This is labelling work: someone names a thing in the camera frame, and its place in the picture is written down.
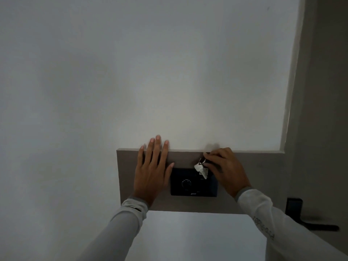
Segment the person's right forearm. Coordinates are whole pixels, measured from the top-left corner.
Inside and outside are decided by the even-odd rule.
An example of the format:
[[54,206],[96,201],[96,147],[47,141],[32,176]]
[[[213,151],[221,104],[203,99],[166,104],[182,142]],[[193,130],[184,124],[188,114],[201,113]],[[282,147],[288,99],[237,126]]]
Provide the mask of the person's right forearm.
[[348,256],[296,223],[257,189],[241,189],[235,200],[272,247],[287,261],[348,261]]

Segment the silver keys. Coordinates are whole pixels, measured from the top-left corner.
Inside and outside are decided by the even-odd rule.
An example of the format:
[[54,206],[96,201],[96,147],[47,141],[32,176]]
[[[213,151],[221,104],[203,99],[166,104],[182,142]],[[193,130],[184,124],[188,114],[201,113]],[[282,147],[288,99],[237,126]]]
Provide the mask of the silver keys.
[[204,157],[200,158],[197,164],[194,165],[194,169],[199,173],[199,175],[202,175],[202,177],[206,180],[208,179],[208,168],[204,167],[204,164],[206,163],[206,159]]

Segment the black wall switch panel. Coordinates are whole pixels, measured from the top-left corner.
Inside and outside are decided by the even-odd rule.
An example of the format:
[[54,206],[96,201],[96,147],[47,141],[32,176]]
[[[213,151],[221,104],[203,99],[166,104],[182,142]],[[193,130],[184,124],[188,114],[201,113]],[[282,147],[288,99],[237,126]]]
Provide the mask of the black wall switch panel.
[[170,176],[170,193],[172,196],[217,197],[218,181],[211,171],[205,179],[193,168],[174,168]]

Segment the person's left hand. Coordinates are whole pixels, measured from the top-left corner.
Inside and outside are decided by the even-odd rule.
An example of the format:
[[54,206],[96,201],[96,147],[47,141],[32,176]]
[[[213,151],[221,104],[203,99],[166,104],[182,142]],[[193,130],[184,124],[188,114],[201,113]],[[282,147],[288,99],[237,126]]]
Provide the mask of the person's left hand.
[[149,207],[167,185],[163,185],[164,172],[169,164],[167,157],[169,141],[161,144],[157,168],[147,167],[147,146],[142,145],[137,155],[137,166],[135,169],[133,197],[145,201]]

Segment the grey wall backing panel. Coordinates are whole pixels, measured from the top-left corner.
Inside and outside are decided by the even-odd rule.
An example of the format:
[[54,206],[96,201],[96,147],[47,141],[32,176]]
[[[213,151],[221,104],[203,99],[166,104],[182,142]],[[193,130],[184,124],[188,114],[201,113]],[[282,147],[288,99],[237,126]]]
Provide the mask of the grey wall backing panel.
[[[120,203],[133,193],[134,172],[137,165],[137,149],[117,149]],[[167,162],[175,163],[174,168],[193,168],[202,157],[202,150],[171,150]],[[243,165],[253,188],[272,199],[273,204],[284,202],[279,199],[284,173],[285,153],[280,152],[235,152]],[[241,214],[234,199],[220,185],[217,197],[172,196],[167,187],[155,199],[150,210],[169,212],[197,212],[216,214]]]

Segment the person's right hand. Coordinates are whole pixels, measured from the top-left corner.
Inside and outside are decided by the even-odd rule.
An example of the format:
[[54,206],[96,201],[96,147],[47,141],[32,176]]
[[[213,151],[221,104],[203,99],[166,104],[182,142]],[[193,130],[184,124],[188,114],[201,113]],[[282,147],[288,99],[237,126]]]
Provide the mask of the person's right hand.
[[231,148],[223,148],[226,152],[226,163],[223,173],[214,174],[226,192],[237,200],[238,194],[245,188],[250,188],[251,183],[246,172]]

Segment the grey door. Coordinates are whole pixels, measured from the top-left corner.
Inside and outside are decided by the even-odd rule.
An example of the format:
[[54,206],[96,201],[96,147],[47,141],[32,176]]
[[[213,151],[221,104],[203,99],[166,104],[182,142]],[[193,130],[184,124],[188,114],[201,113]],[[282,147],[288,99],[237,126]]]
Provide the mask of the grey door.
[[348,0],[306,0],[292,113],[296,140],[288,197],[301,219],[348,255]]

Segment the person's left forearm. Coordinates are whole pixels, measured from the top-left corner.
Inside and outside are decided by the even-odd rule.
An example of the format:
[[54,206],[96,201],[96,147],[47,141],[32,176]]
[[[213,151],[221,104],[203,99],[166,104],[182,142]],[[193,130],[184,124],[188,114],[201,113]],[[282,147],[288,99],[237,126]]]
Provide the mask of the person's left forearm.
[[77,261],[125,261],[148,210],[146,201],[137,197],[126,199]]

